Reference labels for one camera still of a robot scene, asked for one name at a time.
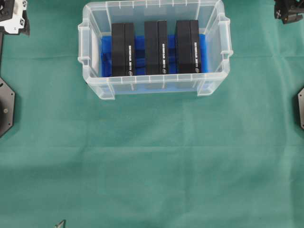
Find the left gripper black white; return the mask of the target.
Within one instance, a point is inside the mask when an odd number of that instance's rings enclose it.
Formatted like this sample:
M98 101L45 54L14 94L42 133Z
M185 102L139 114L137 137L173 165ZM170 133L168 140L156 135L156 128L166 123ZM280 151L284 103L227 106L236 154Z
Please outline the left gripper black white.
M30 35L27 17L27 0L0 1L0 33L5 35Z

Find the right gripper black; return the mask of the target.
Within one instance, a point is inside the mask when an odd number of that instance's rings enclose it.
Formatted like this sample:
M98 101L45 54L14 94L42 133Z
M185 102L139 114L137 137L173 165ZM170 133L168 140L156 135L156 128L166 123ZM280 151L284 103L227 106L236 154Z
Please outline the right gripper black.
M304 18L304 0L275 0L275 19L283 24L294 23Z

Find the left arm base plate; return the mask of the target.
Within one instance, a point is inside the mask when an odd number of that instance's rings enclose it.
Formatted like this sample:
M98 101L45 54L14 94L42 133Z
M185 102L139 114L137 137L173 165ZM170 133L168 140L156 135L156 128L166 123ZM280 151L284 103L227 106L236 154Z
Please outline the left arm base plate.
M0 79L0 136L14 124L15 92Z

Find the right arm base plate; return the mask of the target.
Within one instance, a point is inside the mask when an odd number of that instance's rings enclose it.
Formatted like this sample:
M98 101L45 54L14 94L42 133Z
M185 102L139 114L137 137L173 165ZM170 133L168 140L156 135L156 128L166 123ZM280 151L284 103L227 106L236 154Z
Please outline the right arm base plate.
M293 118L296 125L304 129L304 88L292 97Z

